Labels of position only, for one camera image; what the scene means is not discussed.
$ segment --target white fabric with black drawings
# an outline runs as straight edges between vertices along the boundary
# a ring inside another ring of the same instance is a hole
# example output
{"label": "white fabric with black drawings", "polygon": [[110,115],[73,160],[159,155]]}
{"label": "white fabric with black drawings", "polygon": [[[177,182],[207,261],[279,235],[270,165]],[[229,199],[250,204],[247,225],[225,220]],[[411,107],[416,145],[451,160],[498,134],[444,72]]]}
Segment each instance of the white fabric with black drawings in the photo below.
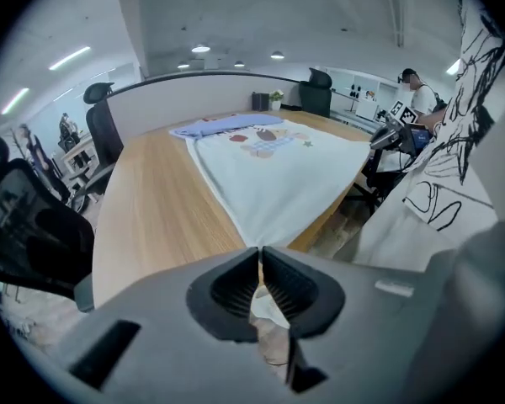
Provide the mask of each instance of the white fabric with black drawings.
{"label": "white fabric with black drawings", "polygon": [[436,138],[408,169],[418,178],[405,205],[454,242],[497,221],[469,159],[505,110],[505,34],[478,0],[459,0],[463,25],[455,95]]}
{"label": "white fabric with black drawings", "polygon": [[186,141],[248,247],[290,244],[353,183],[370,152],[368,142],[290,121]]}

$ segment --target gray floor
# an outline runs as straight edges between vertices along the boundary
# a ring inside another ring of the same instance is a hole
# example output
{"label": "gray floor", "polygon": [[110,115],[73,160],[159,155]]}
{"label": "gray floor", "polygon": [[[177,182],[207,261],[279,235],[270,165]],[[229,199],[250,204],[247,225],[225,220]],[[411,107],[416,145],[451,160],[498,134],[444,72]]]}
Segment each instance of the gray floor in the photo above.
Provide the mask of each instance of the gray floor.
{"label": "gray floor", "polygon": [[[82,214],[97,228],[99,209],[103,198],[97,204],[90,203]],[[345,201],[339,210],[330,218],[322,229],[310,253],[322,258],[332,258],[333,255],[348,241],[366,222],[368,212],[360,202]],[[74,302],[66,298],[47,294],[38,290],[8,286],[2,292],[0,311],[10,326],[43,351],[47,351],[61,337],[80,321],[85,314],[79,312]],[[266,361],[277,361],[273,368],[281,378],[284,378],[285,366],[280,364],[280,345],[287,331],[279,331],[269,323],[264,324],[258,332],[264,336],[261,350]]]}

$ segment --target white partition wall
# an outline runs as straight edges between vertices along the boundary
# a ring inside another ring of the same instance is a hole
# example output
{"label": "white partition wall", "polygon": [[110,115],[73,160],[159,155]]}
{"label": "white partition wall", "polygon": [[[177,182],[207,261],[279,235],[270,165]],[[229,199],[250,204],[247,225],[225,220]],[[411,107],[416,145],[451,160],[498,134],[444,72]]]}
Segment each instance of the white partition wall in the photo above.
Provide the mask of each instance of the white partition wall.
{"label": "white partition wall", "polygon": [[191,74],[141,84],[109,97],[124,144],[132,137],[206,115],[251,110],[251,94],[284,92],[283,104],[300,106],[299,83],[250,74]]}

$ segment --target office room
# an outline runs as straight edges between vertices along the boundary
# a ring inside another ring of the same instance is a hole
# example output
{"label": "office room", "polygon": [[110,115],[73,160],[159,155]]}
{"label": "office room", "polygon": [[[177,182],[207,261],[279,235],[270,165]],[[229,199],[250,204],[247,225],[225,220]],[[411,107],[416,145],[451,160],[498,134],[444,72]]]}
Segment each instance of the office room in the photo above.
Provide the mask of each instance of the office room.
{"label": "office room", "polygon": [[69,402],[497,387],[505,0],[0,20],[0,379]]}

